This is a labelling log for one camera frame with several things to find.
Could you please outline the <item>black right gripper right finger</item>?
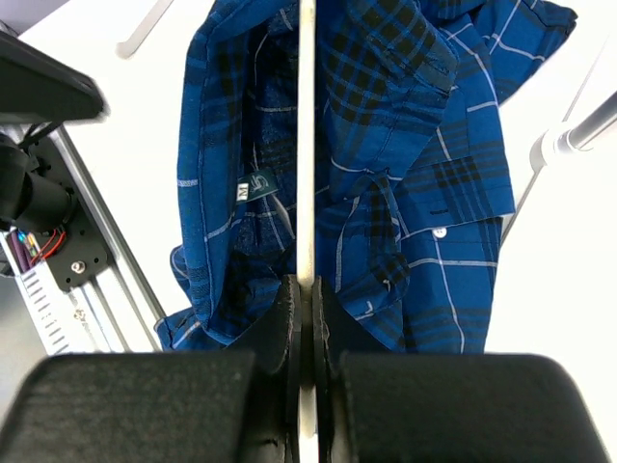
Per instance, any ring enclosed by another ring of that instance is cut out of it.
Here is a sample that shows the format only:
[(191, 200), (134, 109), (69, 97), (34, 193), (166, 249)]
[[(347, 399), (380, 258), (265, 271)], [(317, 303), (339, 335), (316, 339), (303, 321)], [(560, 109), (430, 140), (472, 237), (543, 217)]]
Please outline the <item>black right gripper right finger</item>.
[(581, 394), (554, 360), (385, 349), (324, 281), (312, 294), (324, 462), (605, 462)]

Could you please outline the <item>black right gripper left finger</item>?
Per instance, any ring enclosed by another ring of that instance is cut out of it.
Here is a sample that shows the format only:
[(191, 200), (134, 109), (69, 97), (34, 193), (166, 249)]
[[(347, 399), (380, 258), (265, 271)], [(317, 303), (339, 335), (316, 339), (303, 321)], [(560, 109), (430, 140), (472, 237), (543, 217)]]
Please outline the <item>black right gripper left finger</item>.
[(300, 293), (219, 351), (70, 354), (25, 379), (5, 462), (295, 462)]

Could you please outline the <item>blue plaid shirt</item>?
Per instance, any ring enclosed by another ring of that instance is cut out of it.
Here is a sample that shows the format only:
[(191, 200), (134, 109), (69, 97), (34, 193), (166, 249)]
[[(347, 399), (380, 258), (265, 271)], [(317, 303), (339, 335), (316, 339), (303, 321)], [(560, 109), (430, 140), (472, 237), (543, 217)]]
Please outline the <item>blue plaid shirt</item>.
[[(570, 36), (549, 1), (317, 5), (316, 272), (384, 347), (480, 353), (515, 209), (498, 108)], [(231, 344), (296, 270), (299, 7), (217, 1), (190, 42), (166, 350)]]

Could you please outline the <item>white hanger with metal hook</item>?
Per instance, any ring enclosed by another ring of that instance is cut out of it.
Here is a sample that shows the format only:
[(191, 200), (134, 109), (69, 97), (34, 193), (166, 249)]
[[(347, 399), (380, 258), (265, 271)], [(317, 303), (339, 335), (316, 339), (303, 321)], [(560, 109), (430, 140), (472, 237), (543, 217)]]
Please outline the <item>white hanger with metal hook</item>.
[(312, 325), (312, 287), (315, 282), (314, 97), (317, 3), (301, 0), (298, 5), (296, 270), (302, 317), (298, 441), (299, 460), (317, 462), (319, 438)]

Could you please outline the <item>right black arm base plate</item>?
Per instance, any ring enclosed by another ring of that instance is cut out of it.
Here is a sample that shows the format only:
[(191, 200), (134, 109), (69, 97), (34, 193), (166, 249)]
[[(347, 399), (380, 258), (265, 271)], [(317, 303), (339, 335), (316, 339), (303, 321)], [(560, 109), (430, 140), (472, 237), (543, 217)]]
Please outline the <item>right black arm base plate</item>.
[(69, 292), (93, 281), (108, 268), (109, 247), (72, 178), (60, 148), (46, 138), (36, 142), (29, 152), (40, 162), (37, 173), (66, 190), (73, 202), (71, 215), (58, 232), (64, 232), (65, 238), (44, 261), (58, 288)]

